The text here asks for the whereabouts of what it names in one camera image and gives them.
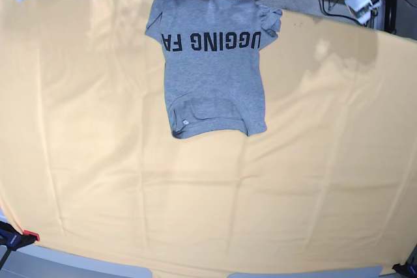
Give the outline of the grey t-shirt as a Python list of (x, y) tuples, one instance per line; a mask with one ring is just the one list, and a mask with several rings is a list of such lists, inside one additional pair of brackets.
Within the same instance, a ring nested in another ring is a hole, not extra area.
[(162, 47), (172, 136), (266, 130), (260, 52), (283, 12), (252, 0), (154, 0), (145, 33)]

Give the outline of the black box far right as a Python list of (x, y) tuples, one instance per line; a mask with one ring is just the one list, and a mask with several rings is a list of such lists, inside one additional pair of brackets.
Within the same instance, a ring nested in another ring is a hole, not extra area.
[(384, 31), (396, 34), (397, 0), (385, 0)]

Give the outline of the yellow table cloth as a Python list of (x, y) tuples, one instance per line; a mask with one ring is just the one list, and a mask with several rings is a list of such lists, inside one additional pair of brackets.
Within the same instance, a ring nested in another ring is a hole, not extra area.
[(226, 277), (416, 245), (416, 42), (285, 11), (265, 133), (172, 137), (153, 0), (1, 0), (1, 209), (39, 244)]

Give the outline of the clamp with red tip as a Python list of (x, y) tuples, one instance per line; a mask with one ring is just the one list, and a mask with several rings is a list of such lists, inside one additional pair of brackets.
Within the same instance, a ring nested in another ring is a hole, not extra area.
[(40, 236), (37, 233), (28, 230), (19, 233), (12, 225), (1, 222), (1, 245), (10, 251), (17, 251), (39, 240)]

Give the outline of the black clamp bottom right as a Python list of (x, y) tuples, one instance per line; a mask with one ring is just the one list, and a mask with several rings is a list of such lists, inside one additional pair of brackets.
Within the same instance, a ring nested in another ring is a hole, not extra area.
[(392, 269), (403, 277), (416, 278), (416, 250), (414, 250), (404, 264), (395, 264)]

